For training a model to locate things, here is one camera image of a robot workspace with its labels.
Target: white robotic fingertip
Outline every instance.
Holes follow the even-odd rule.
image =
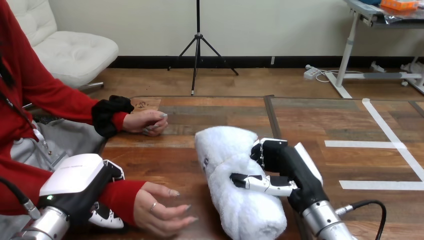
[[[120,217],[114,217],[114,212],[109,210],[109,217],[107,219],[97,214],[96,210],[93,211],[92,217],[88,220],[90,223],[107,229],[122,229],[124,222]]]

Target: rolled towel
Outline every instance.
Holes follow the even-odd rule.
[[[229,126],[211,127],[195,135],[213,205],[223,230],[233,240],[273,240],[287,227],[279,198],[236,187],[230,179],[232,173],[265,177],[250,158],[257,139],[254,132]]]

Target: tripod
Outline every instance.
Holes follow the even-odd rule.
[[[196,41],[196,57],[195,57],[195,62],[194,62],[194,71],[193,71],[193,83],[191,84],[191,95],[193,96],[195,94],[195,82],[196,82],[196,75],[198,74],[198,65],[200,65],[200,40],[203,40],[203,42],[209,46],[210,49],[212,49],[212,51],[214,51],[216,53],[216,55],[218,55],[219,59],[221,59],[223,61],[223,63],[225,64],[225,66],[229,69],[231,69],[235,75],[239,75],[239,73],[234,70],[234,68],[232,68],[223,58],[223,56],[221,56],[213,46],[211,46],[209,44],[208,41],[206,41],[206,39],[203,37],[203,35],[200,33],[200,0],[196,0],[196,7],[197,7],[197,34],[194,35],[193,40],[191,40],[191,42],[188,44],[188,46],[184,49],[184,51],[182,51],[182,53],[176,58],[175,62],[173,63],[175,65],[176,62],[178,62],[178,60],[180,59],[180,57],[186,53],[186,51],[190,48],[190,46]]]

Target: lanyard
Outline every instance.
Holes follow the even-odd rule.
[[[7,98],[1,91],[0,91],[0,98],[2,98],[5,102],[6,105],[8,105],[13,111],[15,111],[18,115],[20,115],[21,117],[23,117],[26,122],[29,124],[29,126],[31,126],[32,131],[34,132],[35,136],[38,138],[38,140],[42,143],[42,145],[48,149],[49,146],[47,145],[46,139],[44,138],[44,136],[41,134],[41,132],[34,127],[34,125],[31,123],[30,119],[27,117],[27,115],[25,115],[25,113],[22,111],[22,109],[16,105],[14,105],[9,98]]]

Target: power strip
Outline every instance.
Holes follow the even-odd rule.
[[[311,67],[309,68],[309,70],[305,71],[305,73],[303,74],[303,78],[305,79],[309,79],[312,80],[314,79],[318,74],[320,74],[320,70],[318,70],[318,68],[316,67]]]

